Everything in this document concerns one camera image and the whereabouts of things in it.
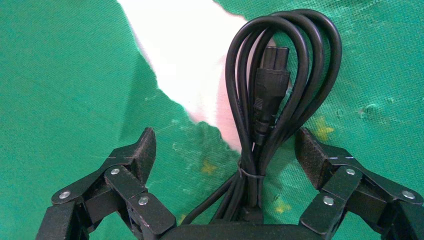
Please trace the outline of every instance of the metal screw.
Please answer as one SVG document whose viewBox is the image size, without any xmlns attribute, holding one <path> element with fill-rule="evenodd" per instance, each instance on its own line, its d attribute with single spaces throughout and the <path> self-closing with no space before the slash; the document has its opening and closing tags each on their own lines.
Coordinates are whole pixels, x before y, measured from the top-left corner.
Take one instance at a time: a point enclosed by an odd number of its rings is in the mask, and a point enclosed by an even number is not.
<svg viewBox="0 0 424 240">
<path fill-rule="evenodd" d="M 118 174 L 119 173 L 119 169 L 115 168 L 110 172 L 112 175 Z"/>
<path fill-rule="evenodd" d="M 355 170 L 348 168 L 346 169 L 346 173 L 350 175 L 355 175 Z"/>
<path fill-rule="evenodd" d="M 71 195 L 70 191 L 64 191 L 59 195 L 60 199 L 66 199 L 67 197 L 69 197 L 69 195 Z"/>
<path fill-rule="evenodd" d="M 325 196 L 323 200 L 324 200 L 324 203 L 327 204 L 328 206 L 334 205 L 334 199 L 332 199 L 329 196 Z"/>
<path fill-rule="evenodd" d="M 147 202 L 149 201 L 149 199 L 145 196 L 140 197 L 140 199 L 138 200 L 138 204 L 139 205 L 146 205 Z"/>
<path fill-rule="evenodd" d="M 415 199 L 415 195 L 410 191 L 402 191 L 402 194 L 409 199 Z"/>
</svg>

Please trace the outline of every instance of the white fabric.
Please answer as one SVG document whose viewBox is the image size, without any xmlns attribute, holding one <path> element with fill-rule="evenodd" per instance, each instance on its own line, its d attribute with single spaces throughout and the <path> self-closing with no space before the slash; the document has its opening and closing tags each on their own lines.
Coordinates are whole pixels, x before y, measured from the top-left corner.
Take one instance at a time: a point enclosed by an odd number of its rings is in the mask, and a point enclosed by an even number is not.
<svg viewBox="0 0 424 240">
<path fill-rule="evenodd" d="M 228 47 L 246 23 L 212 0 L 118 0 L 158 87 L 194 122 L 218 127 L 240 151 L 225 87 Z"/>
</svg>

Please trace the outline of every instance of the yellow stain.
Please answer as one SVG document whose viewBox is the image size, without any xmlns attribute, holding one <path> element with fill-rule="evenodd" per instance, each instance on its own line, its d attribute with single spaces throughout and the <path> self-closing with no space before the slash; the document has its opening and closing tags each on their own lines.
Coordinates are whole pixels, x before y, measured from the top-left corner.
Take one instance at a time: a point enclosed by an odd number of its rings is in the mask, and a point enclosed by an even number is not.
<svg viewBox="0 0 424 240">
<path fill-rule="evenodd" d="M 277 206 L 275 207 L 275 212 L 279 214 L 292 210 L 292 206 L 288 205 L 287 203 L 285 203 L 283 200 L 279 198 L 275 202 L 277 204 Z"/>
<path fill-rule="evenodd" d="M 184 221 L 184 219 L 187 217 L 187 215 L 183 214 L 178 220 L 178 225 L 181 225 L 181 223 Z"/>
<path fill-rule="evenodd" d="M 203 167 L 201 168 L 201 171 L 203 173 L 212 175 L 216 169 L 217 169 L 217 166 L 210 164 L 207 159 L 203 161 Z"/>
<path fill-rule="evenodd" d="M 321 141 L 328 141 L 329 133 L 334 132 L 334 128 L 327 126 L 326 118 L 321 116 L 315 121 L 315 136 Z"/>
</svg>

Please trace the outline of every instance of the green cloth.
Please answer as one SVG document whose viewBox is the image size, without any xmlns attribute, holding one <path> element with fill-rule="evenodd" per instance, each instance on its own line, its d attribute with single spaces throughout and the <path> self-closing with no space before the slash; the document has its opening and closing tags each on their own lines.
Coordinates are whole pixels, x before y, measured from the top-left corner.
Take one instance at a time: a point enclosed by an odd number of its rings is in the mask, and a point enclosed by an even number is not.
<svg viewBox="0 0 424 240">
<path fill-rule="evenodd" d="M 333 92 L 307 125 L 370 170 L 424 194 L 421 1 L 219 3 L 248 19 L 295 8 L 328 15 L 344 57 Z M 0 239 L 33 239 L 52 194 L 145 127 L 157 137 L 147 187 L 177 222 L 236 170 L 238 154 L 219 131 L 193 124 L 157 88 L 115 1 L 4 0 L 0 23 Z M 267 171 L 266 223 L 296 224 L 316 193 L 290 139 Z M 196 223 L 207 223 L 214 208 Z M 116 214 L 90 236 L 134 239 Z M 378 235 L 348 214 L 335 239 Z"/>
</svg>

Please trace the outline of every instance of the power cord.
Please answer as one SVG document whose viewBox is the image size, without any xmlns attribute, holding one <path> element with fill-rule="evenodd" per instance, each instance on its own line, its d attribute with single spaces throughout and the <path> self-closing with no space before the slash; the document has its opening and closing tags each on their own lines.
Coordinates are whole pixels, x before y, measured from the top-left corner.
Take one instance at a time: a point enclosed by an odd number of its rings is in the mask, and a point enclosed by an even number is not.
<svg viewBox="0 0 424 240">
<path fill-rule="evenodd" d="M 311 43 L 310 74 L 308 46 L 300 30 Z M 325 53 L 319 30 L 328 39 L 330 47 L 329 66 L 322 82 L 320 79 L 324 73 Z M 277 31 L 288 35 L 297 55 L 295 82 L 278 117 L 279 106 L 286 96 L 290 72 L 286 69 L 289 49 L 267 46 Z M 248 77 L 248 57 L 256 41 Z M 238 31 L 228 49 L 225 81 L 241 143 L 239 168 L 193 209 L 182 224 L 190 224 L 224 195 L 211 223 L 263 222 L 262 189 L 267 166 L 277 148 L 324 102 L 336 81 L 341 59 L 339 32 L 325 15 L 315 10 L 279 11 L 255 18 Z"/>
</svg>

